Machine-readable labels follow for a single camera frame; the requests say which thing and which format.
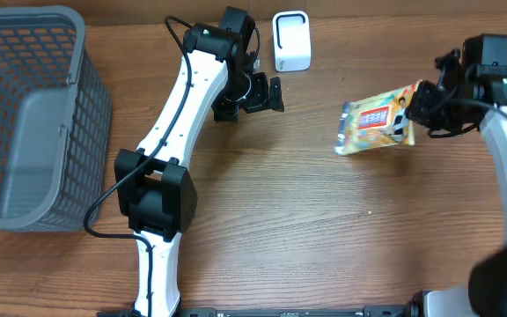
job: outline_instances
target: wooden table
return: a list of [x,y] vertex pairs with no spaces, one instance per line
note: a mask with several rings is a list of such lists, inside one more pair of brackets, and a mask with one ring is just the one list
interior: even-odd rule
[[[261,64],[274,76],[269,22]],[[197,141],[199,209],[180,252],[183,306],[342,308],[405,303],[468,278],[503,241],[494,165],[481,136],[350,157],[333,154],[341,105],[437,79],[433,60],[507,13],[312,19],[312,66],[282,74],[285,113],[240,113]],[[172,90],[180,52],[163,26],[90,27],[87,48],[113,98],[105,183]],[[129,232],[117,197],[102,232]],[[92,316],[136,299],[134,241],[84,232],[0,232],[0,316]]]

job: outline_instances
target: colorful snack package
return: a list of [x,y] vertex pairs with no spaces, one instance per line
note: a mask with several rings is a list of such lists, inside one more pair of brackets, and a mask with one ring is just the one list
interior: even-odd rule
[[343,105],[335,152],[348,155],[396,144],[414,145],[414,127],[404,115],[421,81]]

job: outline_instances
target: wall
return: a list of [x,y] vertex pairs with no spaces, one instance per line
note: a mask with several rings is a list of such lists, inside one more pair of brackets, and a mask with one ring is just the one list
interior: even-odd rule
[[248,9],[257,20],[293,9],[312,18],[507,12],[507,0],[0,0],[0,6],[51,4],[76,9],[90,25],[157,24],[165,15],[212,22],[226,5]]

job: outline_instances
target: basket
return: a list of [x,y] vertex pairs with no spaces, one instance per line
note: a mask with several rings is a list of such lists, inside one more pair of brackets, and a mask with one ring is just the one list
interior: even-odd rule
[[83,227],[101,191],[110,118],[77,12],[0,9],[0,229]]

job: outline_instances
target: snack bag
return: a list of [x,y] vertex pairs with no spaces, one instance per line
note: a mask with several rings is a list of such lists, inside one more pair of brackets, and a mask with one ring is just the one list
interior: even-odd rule
[[335,152],[341,155],[396,144],[414,145],[412,122],[404,115],[421,81],[343,105]]

